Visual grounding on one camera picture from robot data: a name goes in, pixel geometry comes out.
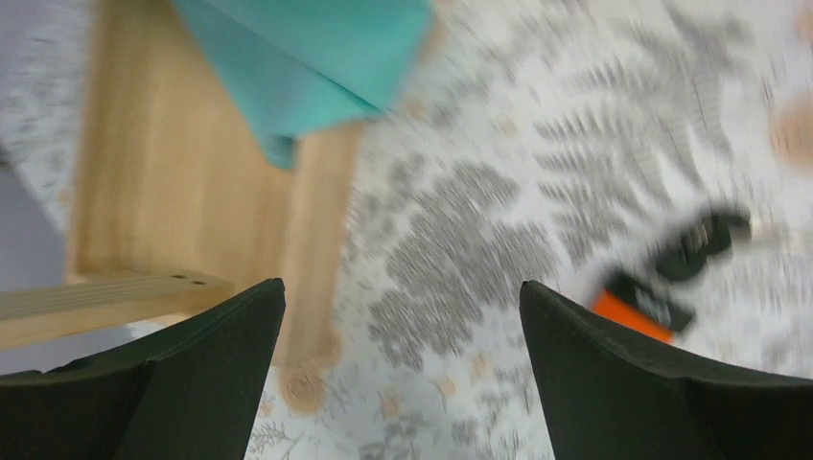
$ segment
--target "tablecloth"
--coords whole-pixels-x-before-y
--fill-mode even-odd
[[[588,302],[605,270],[640,271],[713,202],[813,225],[813,177],[777,160],[768,128],[808,97],[802,1],[441,2],[436,54],[364,136],[339,363],[287,393],[271,371],[247,458],[550,460],[521,280]],[[0,111],[0,139],[60,228],[88,5],[60,0],[31,32]],[[674,289],[698,311],[677,345],[813,377],[811,267],[735,255]]]

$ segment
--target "gray flower pattern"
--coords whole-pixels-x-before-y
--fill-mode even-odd
[[[640,271],[713,200],[813,224],[809,181],[765,133],[774,104],[807,90],[791,82],[813,81],[792,21],[766,21],[796,2],[438,1],[444,41],[404,89],[420,110],[394,107],[364,136],[325,406],[300,417],[270,384],[249,460],[553,460],[522,281],[587,298],[594,273]],[[54,2],[0,95],[3,158],[60,227],[91,5]],[[702,318],[678,345],[813,376],[809,268],[769,254],[710,269],[675,292]]]

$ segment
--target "patterned tablecloth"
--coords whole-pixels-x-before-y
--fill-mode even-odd
[[[718,200],[813,225],[813,176],[780,164],[768,134],[813,76],[794,25],[802,2],[443,7],[439,51],[366,131],[334,318],[340,362],[288,393],[271,372],[248,458],[552,459],[521,280],[587,301],[603,270],[636,269],[659,234]],[[31,31],[0,111],[13,164],[62,228],[89,12],[60,0]],[[676,291],[699,315],[679,346],[813,377],[812,265],[734,257]]]

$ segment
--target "table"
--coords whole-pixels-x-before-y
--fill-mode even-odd
[[[607,268],[640,268],[650,242],[712,201],[813,225],[813,178],[779,163],[768,135],[813,77],[794,28],[802,8],[447,5],[438,53],[366,130],[329,356],[338,365],[271,372],[247,458],[552,458],[520,280],[588,302]],[[87,5],[55,11],[32,32],[0,138],[63,228]],[[805,258],[735,257],[676,289],[698,311],[678,346],[813,377],[810,269]]]

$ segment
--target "orange object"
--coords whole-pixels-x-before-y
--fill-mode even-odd
[[[671,331],[606,290],[593,304],[592,312],[661,342],[669,343],[672,340]]]

